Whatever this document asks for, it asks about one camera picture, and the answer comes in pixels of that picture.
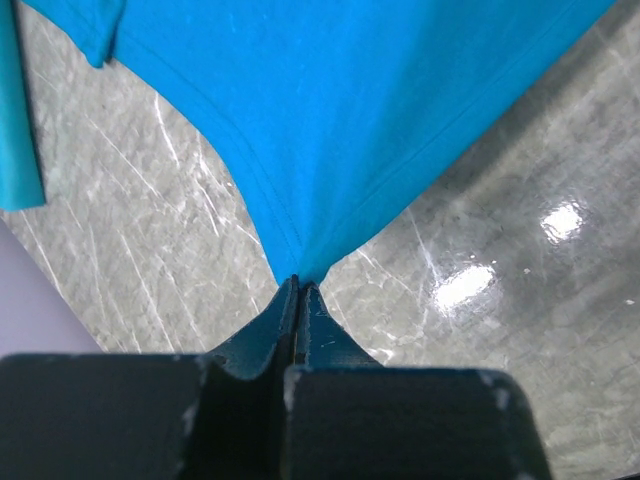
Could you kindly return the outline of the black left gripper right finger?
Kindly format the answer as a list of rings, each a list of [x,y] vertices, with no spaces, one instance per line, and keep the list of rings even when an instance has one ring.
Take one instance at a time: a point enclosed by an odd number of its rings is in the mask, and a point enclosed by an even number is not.
[[[283,380],[286,479],[548,479],[528,399],[482,368],[385,367],[305,288]]]

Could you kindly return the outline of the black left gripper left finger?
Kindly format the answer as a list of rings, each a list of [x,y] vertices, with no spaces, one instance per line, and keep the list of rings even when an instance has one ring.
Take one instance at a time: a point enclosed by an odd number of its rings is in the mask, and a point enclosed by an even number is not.
[[[272,479],[299,285],[200,354],[15,354],[1,362],[5,479]]]

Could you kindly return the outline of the blue polo t-shirt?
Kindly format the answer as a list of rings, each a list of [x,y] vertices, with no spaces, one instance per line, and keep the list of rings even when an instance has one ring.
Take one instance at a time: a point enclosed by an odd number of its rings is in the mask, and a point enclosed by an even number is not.
[[[273,275],[321,281],[424,192],[605,1],[37,1],[211,143]]]

